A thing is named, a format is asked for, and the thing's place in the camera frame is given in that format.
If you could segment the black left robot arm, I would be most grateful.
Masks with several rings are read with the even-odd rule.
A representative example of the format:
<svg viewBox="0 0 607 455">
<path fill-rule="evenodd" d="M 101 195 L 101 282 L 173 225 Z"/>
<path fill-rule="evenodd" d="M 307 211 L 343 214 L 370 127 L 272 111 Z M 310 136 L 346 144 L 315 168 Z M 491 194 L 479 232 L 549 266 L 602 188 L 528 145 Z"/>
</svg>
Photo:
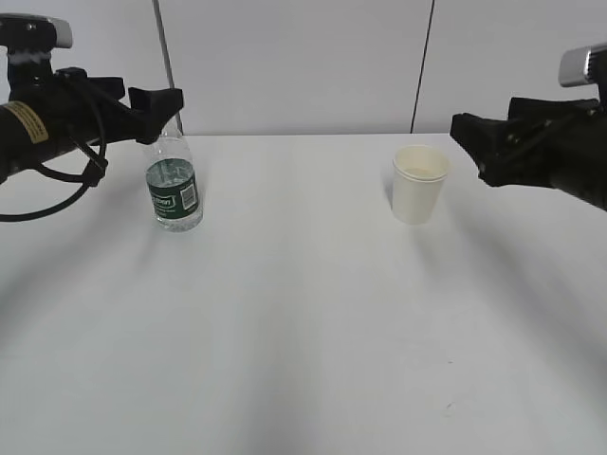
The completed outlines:
<svg viewBox="0 0 607 455">
<path fill-rule="evenodd" d="M 75 150 L 128 140 L 152 144 L 183 107 L 178 88 L 126 88 L 120 77 L 90 77 L 50 60 L 8 65 L 1 105 L 1 180 Z"/>
</svg>

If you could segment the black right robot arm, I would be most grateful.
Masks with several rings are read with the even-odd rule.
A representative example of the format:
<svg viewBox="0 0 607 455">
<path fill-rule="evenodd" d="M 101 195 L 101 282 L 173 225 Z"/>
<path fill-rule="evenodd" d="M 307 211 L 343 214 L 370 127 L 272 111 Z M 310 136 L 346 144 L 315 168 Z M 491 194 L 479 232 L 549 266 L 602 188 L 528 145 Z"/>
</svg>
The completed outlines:
<svg viewBox="0 0 607 455">
<path fill-rule="evenodd" d="M 450 136 L 490 187 L 554 189 L 606 209 L 606 111 L 596 99 L 513 98 L 503 120 L 454 115 Z"/>
</svg>

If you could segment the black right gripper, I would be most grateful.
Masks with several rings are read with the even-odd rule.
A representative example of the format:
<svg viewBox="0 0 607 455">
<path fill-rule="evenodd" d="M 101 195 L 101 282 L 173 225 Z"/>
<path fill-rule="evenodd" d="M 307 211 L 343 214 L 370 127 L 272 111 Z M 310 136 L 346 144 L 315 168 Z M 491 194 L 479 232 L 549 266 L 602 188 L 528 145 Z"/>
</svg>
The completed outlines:
<svg viewBox="0 0 607 455">
<path fill-rule="evenodd" d="M 606 110 L 597 99 L 515 97 L 505 120 L 454 115 L 450 136 L 492 187 L 606 184 Z"/>
</svg>

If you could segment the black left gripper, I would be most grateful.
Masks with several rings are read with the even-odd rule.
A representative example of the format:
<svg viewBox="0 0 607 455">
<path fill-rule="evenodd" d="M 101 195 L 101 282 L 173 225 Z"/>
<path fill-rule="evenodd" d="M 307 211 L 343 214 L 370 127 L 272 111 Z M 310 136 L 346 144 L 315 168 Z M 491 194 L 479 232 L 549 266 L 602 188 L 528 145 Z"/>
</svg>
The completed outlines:
<svg viewBox="0 0 607 455">
<path fill-rule="evenodd" d="M 9 147 L 73 147 L 135 140 L 152 144 L 184 107 L 183 91 L 128 89 L 121 77 L 90 77 L 80 67 L 54 71 L 39 64 L 8 63 Z"/>
</svg>

